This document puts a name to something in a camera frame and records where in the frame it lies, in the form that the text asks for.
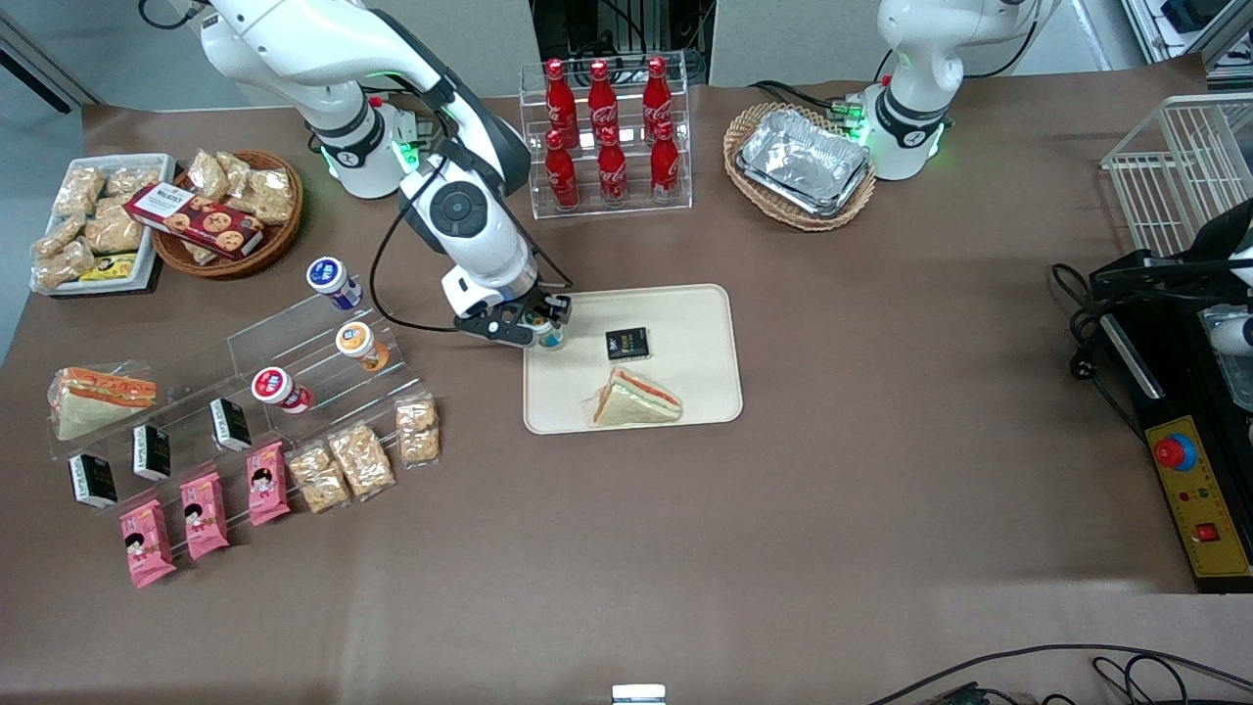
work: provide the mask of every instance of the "acrylic display rack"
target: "acrylic display rack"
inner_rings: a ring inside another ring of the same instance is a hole
[[[352,319],[370,323],[376,338],[387,344],[390,358],[383,369],[367,373],[336,348],[336,332]],[[248,483],[243,478],[244,460],[253,450],[276,441],[282,441],[284,452],[289,452],[326,438],[337,430],[365,422],[388,450],[393,467],[398,467],[392,448],[396,432],[392,402],[406,392],[416,391],[419,379],[385,322],[373,308],[342,311],[325,296],[313,294],[194,356],[140,374],[157,383],[157,394],[165,402],[164,406],[69,442],[58,441],[49,423],[53,460],[63,463],[63,468],[66,468],[69,458],[79,453],[108,461],[118,503],[95,512],[117,520],[145,502],[159,500],[168,527],[182,527],[182,521],[175,521],[183,516],[179,486],[211,472],[213,466],[222,480],[228,528],[246,522]],[[252,378],[269,366],[283,368],[298,384],[307,387],[313,394],[313,408],[289,416],[257,402],[249,389]],[[214,445],[209,402],[219,397],[243,408],[252,437],[248,451],[224,451]],[[168,481],[153,483],[132,473],[132,430],[140,425],[154,426],[169,435]],[[296,501],[301,493],[291,487],[287,495]],[[180,530],[170,532],[170,542],[174,553],[180,553],[184,546]]]
[[[644,86],[648,84],[648,59],[658,55],[665,58],[669,68],[667,83],[670,86],[670,116],[674,121],[674,145],[679,148],[679,193],[674,202],[664,204],[653,200],[652,147],[644,142]],[[575,179],[579,183],[579,207],[568,213],[556,209],[548,170],[544,168],[544,157],[548,154],[544,134],[553,126],[548,113],[548,78],[544,75],[544,64],[524,64],[519,104],[523,115],[523,138],[531,150],[531,213],[536,219],[692,207],[692,124],[688,109],[688,70],[683,53],[624,54],[606,60],[610,69],[609,80],[618,95],[618,135],[623,154],[626,155],[629,189],[626,203],[620,208],[606,208],[600,197],[598,150],[588,114],[591,59],[571,59],[565,61],[565,78],[574,91],[575,111],[579,115],[580,145],[570,150]]]

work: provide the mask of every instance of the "woven basket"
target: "woven basket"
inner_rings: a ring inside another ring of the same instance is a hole
[[[157,253],[160,254],[160,258],[168,265],[183,273],[204,278],[241,278],[254,274],[273,264],[292,245],[292,240],[296,239],[296,230],[301,225],[301,209],[304,207],[304,188],[301,184],[299,174],[296,173],[296,169],[291,164],[269,152],[242,150],[236,152],[234,155],[254,169],[287,170],[287,179],[292,184],[292,194],[296,195],[296,203],[292,207],[292,219],[278,225],[266,225],[262,230],[264,232],[264,238],[261,242],[261,247],[243,259],[233,260],[219,257],[203,267],[195,263],[192,253],[187,250],[187,247],[183,247],[182,239],[173,234],[153,229],[153,244],[157,245]],[[185,170],[174,179],[174,185],[190,190],[192,182],[187,177]]]
[[[862,179],[857,190],[853,192],[852,197],[848,198],[848,202],[845,203],[845,207],[834,218],[818,218],[804,212],[804,209],[796,203],[748,178],[739,170],[738,167],[736,167],[736,153],[739,152],[739,148],[743,147],[746,142],[748,142],[748,138],[752,136],[753,130],[756,130],[757,125],[761,124],[766,113],[784,108],[792,108],[793,110],[799,111],[818,126],[832,131],[836,131],[837,129],[834,123],[823,118],[818,113],[809,110],[808,108],[788,105],[787,103],[762,103],[761,105],[754,105],[741,113],[734,120],[730,120],[730,126],[727,128],[727,134],[722,138],[722,157],[723,165],[727,168],[727,175],[730,177],[736,188],[748,197],[753,204],[761,208],[763,213],[781,223],[787,223],[797,229],[807,232],[836,229],[837,227],[853,219],[853,215],[856,215],[857,212],[866,205],[866,202],[870,200],[871,193],[875,192],[873,164],[871,164],[870,172],[866,174],[866,178]]]

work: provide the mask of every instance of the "beige tray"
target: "beige tray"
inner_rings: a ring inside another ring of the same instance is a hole
[[[624,288],[570,294],[571,322],[558,349],[526,348],[523,422],[540,436],[657,426],[720,425],[744,406],[736,361],[730,298],[717,283]],[[652,358],[623,363],[683,402],[673,425],[591,426],[596,391],[613,367],[605,351],[611,329],[648,328]]]

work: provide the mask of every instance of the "red bottle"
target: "red bottle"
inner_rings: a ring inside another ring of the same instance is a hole
[[[561,133],[561,144],[566,149],[574,149],[579,145],[579,116],[574,110],[574,93],[565,83],[565,68],[561,65],[561,59],[549,59],[544,65],[544,73],[549,79],[549,121],[553,123],[554,129]]]
[[[565,150],[561,130],[553,128],[544,135],[548,142],[549,153],[544,158],[544,167],[549,172],[549,185],[553,187],[553,197],[556,199],[556,209],[569,212],[579,207],[579,183],[574,178],[574,159]]]
[[[605,125],[614,128],[614,143],[618,143],[618,95],[609,85],[609,64],[604,59],[591,61],[591,90],[588,93],[588,110],[591,113],[591,134],[600,143]]]
[[[621,208],[626,203],[626,155],[618,145],[618,125],[601,125],[596,136],[600,142],[600,154],[596,157],[600,194],[606,208]]]
[[[648,85],[644,86],[644,140],[653,143],[660,123],[670,121],[670,85],[665,83],[665,59],[648,60]]]
[[[658,123],[654,129],[653,200],[670,203],[679,194],[679,149],[674,145],[674,123]]]

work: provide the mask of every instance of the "pink snack package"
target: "pink snack package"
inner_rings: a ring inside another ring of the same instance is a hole
[[[174,558],[165,536],[165,512],[153,500],[122,516],[122,536],[127,542],[127,567],[130,582],[144,587],[174,572]]]
[[[271,443],[248,456],[247,473],[252,526],[259,527],[292,511],[287,506],[287,466],[282,442]]]
[[[227,541],[227,515],[222,510],[222,485],[218,473],[193,480],[183,492],[183,518],[187,525],[187,551],[199,560],[209,551],[231,546]]]

